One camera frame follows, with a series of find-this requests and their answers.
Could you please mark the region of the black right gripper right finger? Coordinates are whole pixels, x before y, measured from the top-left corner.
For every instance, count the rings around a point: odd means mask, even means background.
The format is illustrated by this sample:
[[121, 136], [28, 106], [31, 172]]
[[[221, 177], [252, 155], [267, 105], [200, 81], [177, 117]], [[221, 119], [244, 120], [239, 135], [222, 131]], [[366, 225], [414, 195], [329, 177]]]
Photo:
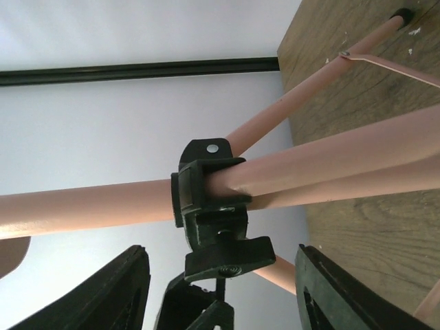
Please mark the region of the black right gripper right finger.
[[303, 329], [430, 329], [311, 245], [296, 254], [296, 297]]

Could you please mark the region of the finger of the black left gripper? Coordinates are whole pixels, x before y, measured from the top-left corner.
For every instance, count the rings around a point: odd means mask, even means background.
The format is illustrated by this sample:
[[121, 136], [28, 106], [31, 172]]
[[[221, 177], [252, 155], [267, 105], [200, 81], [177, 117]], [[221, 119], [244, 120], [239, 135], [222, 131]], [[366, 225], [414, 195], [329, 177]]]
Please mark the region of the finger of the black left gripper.
[[228, 303], [216, 300], [204, 309], [187, 330], [209, 330], [216, 327], [234, 330], [234, 308]]
[[157, 313], [154, 329], [220, 329], [209, 307], [217, 292], [186, 281], [184, 273], [170, 281]]

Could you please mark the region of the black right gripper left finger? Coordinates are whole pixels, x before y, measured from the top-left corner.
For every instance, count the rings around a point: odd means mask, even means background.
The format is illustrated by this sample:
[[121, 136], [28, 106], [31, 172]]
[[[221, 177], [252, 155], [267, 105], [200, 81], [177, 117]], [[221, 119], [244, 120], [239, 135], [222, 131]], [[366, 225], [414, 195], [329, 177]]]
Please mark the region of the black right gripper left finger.
[[144, 247], [133, 245], [73, 290], [12, 329], [141, 329], [151, 275]]

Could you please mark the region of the pink music stand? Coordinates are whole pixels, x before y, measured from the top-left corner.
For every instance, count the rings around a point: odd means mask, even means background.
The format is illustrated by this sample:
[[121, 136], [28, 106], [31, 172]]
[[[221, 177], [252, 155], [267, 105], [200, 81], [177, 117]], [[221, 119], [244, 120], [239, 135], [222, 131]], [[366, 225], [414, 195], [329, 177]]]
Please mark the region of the pink music stand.
[[[245, 162], [241, 155], [301, 108], [321, 89], [367, 61], [432, 86], [439, 81], [370, 55], [372, 47], [407, 26], [408, 8], [352, 46], [276, 103], [226, 138], [234, 166], [208, 173], [201, 190], [206, 201], [251, 197], [251, 209], [314, 204], [439, 187], [439, 106]], [[1, 197], [1, 238], [123, 226], [169, 220], [173, 215], [167, 179]]]

